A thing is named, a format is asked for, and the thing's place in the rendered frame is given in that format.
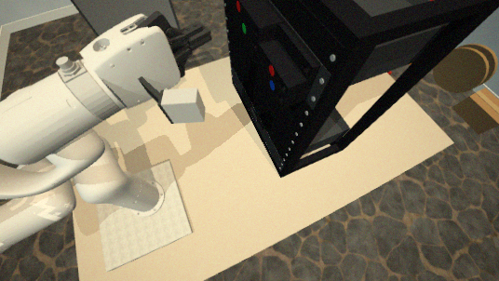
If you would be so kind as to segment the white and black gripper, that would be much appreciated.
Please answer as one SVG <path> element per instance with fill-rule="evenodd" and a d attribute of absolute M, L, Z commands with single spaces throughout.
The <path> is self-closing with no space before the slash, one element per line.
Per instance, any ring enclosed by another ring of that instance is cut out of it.
<path fill-rule="evenodd" d="M 79 52 L 81 62 L 120 109 L 129 109 L 152 99 L 138 78 L 160 94 L 185 76 L 192 51 L 212 40 L 200 23 L 178 30 L 159 11 L 139 14 L 89 43 Z"/>

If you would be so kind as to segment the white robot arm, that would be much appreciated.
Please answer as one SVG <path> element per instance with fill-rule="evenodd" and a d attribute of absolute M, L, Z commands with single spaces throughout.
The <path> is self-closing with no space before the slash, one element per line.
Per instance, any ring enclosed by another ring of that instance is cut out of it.
<path fill-rule="evenodd" d="M 0 199 L 12 199 L 0 206 L 0 254 L 74 211 L 71 178 L 84 201 L 139 217 L 154 215 L 165 200 L 157 182 L 124 175 L 107 139 L 93 129 L 122 109 L 81 60 L 56 63 L 56 73 L 0 101 L 0 159 L 19 165 L 0 164 Z M 171 124 L 205 122 L 197 87 L 159 94 L 138 80 Z"/>

